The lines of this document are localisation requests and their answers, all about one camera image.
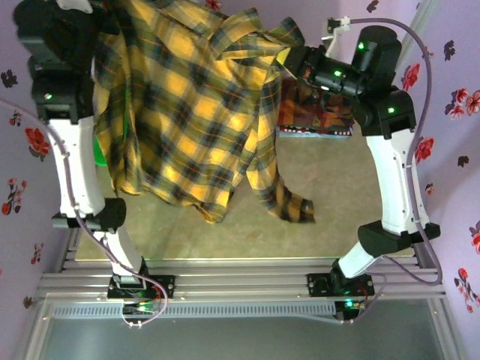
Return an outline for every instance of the beige floor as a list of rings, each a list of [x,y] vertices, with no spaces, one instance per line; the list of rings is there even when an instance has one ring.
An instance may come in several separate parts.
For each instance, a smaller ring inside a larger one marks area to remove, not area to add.
[[[267,214],[243,181],[223,223],[209,224],[194,208],[167,205],[156,196],[122,194],[126,227],[146,259],[339,257],[356,243],[360,225],[381,218],[377,174],[358,128],[349,139],[279,139],[280,174],[291,191],[312,199],[315,224],[296,224]],[[110,177],[98,178],[112,196]],[[78,260],[103,259],[83,237]]]

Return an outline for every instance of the yellow plaid shirt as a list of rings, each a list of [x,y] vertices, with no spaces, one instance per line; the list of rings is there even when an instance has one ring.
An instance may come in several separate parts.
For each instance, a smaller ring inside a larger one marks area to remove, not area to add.
[[[313,222],[312,202],[285,187],[275,152],[275,58],[304,43],[295,22],[266,31],[254,8],[225,16],[188,0],[113,4],[121,33],[100,36],[94,63],[97,136],[113,186],[146,188],[217,223],[247,175],[270,213]]]

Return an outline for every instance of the green object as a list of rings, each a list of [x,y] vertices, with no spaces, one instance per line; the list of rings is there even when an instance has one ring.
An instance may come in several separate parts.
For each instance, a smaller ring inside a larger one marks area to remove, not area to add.
[[[127,104],[128,101],[128,92],[125,92],[125,103]],[[123,122],[123,140],[125,141],[127,139],[127,132],[128,132],[128,117],[127,114],[124,116],[124,122]],[[98,143],[98,138],[95,137],[93,141],[93,157],[95,159],[95,163],[99,167],[106,167],[107,166],[107,160],[104,157],[104,153],[102,152],[102,149],[100,147],[100,144]]]

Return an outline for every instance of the cable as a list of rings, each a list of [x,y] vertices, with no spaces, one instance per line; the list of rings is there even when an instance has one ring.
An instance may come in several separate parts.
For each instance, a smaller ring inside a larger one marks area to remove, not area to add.
[[[432,287],[436,285],[440,285],[443,281],[443,270],[442,266],[440,264],[440,261],[438,259],[437,254],[435,253],[435,250],[430,243],[429,238],[427,237],[427,234],[422,228],[422,223],[420,222],[420,215],[419,215],[419,208],[417,206],[417,197],[415,193],[415,186],[413,182],[413,172],[412,172],[412,162],[413,162],[413,155],[415,153],[415,150],[417,149],[419,142],[420,142],[420,134],[422,133],[423,125],[425,123],[425,119],[427,118],[427,111],[428,107],[430,106],[430,100],[431,100],[431,92],[432,92],[432,68],[431,68],[431,62],[430,62],[430,56],[428,55],[428,51],[425,48],[425,45],[422,42],[422,39],[407,25],[403,24],[402,22],[399,22],[397,20],[393,19],[386,19],[386,18],[370,18],[370,19],[352,19],[350,20],[350,24],[362,24],[362,23],[388,23],[392,25],[396,25],[403,30],[405,30],[412,38],[415,40],[415,42],[418,44],[420,47],[421,53],[423,54],[423,58],[425,61],[425,67],[427,68],[427,93],[425,95],[425,102],[423,106],[423,110],[421,111],[420,119],[418,120],[418,125],[417,129],[415,132],[415,135],[413,136],[412,144],[410,145],[408,154],[406,156],[406,179],[408,183],[408,189],[409,189],[409,196],[410,196],[410,201],[412,202],[412,210],[413,210],[413,219],[415,221],[415,225],[417,227],[418,232],[421,235],[421,238],[423,239],[423,242],[425,243],[425,247],[427,248],[427,252],[432,258],[433,264],[435,265],[436,271],[437,271],[437,279],[435,281],[426,281],[417,275],[413,274],[410,270],[408,270],[405,266],[400,264],[397,260],[392,259],[390,256],[385,256],[388,260],[393,262],[395,265],[399,266],[402,270],[404,270],[411,278],[415,279],[416,281],[430,285]]]
[[[26,109],[23,109],[22,107],[20,106],[17,106],[17,105],[14,105],[12,103],[10,103],[9,101],[7,100],[4,100],[4,99],[0,99],[0,104],[7,107],[8,109],[11,109],[13,111],[15,110],[19,110],[20,112],[22,112],[23,115],[27,115],[28,117],[30,117],[34,122],[37,122],[41,128],[43,128],[56,142],[56,145],[58,146],[58,148],[60,149],[60,152],[61,152],[61,155],[63,156],[63,164],[64,164],[64,168],[65,168],[65,177],[66,177],[66,180],[67,180],[67,193],[68,193],[68,198],[70,200],[70,204],[72,206],[72,208],[74,209],[75,211],[75,218],[76,218],[76,221],[78,222],[78,224],[80,225],[80,227],[88,234],[88,236],[90,236],[90,238],[94,241],[95,244],[97,244],[97,246],[99,246],[103,252],[105,253],[106,257],[110,260],[110,262],[114,263],[114,264],[117,264],[118,266],[120,266],[122,269],[124,269],[126,272],[129,272],[130,274],[132,274],[133,276],[135,276],[136,278],[139,278],[139,279],[142,279],[144,281],[148,281],[150,284],[153,284],[155,285],[156,287],[158,287],[158,289],[160,289],[160,291],[163,293],[163,297],[164,297],[164,303],[163,303],[163,307],[151,318],[143,321],[143,322],[138,322],[137,324],[133,324],[132,322],[127,322],[127,320],[122,316],[123,320],[131,327],[131,326],[135,326],[135,327],[139,327],[141,328],[142,326],[152,322],[153,320],[157,319],[166,309],[167,309],[167,306],[168,306],[168,295],[167,295],[167,291],[164,289],[164,287],[158,283],[157,281],[151,279],[150,277],[146,277],[146,276],[143,276],[141,274],[137,274],[135,271],[133,271],[131,268],[128,268],[127,266],[125,266],[124,264],[122,264],[116,257],[115,255],[112,253],[112,251],[109,249],[109,247],[105,244],[103,244],[101,241],[98,241],[94,235],[93,235],[93,232],[86,226],[86,223],[85,221],[80,217],[80,212],[79,212],[79,206],[77,204],[77,202],[75,201],[75,196],[74,196],[74,189],[73,189],[73,185],[72,185],[72,176],[71,176],[71,168],[70,168],[70,162],[68,161],[68,152],[66,150],[66,148],[64,147],[63,145],[63,142],[62,142],[62,139],[60,138],[60,136],[52,129],[50,129],[48,126],[46,126],[41,120],[39,120],[36,116],[32,115],[28,110]]]

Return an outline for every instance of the glass panel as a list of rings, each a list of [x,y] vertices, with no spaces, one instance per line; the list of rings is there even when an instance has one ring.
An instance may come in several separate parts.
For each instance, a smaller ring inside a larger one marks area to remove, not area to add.
[[[354,325],[305,319],[53,319],[43,360],[443,359],[427,302],[379,301]]]
[[[349,139],[280,138],[277,154],[289,189],[313,200],[315,224],[271,216],[246,179],[224,221],[213,225],[193,207],[167,205],[150,193],[120,193],[127,202],[126,226],[136,248],[153,260],[340,257],[356,243],[359,226],[382,217],[374,160],[358,127]],[[107,169],[100,168],[98,177],[105,196],[114,196]],[[103,258],[84,237],[77,259]]]

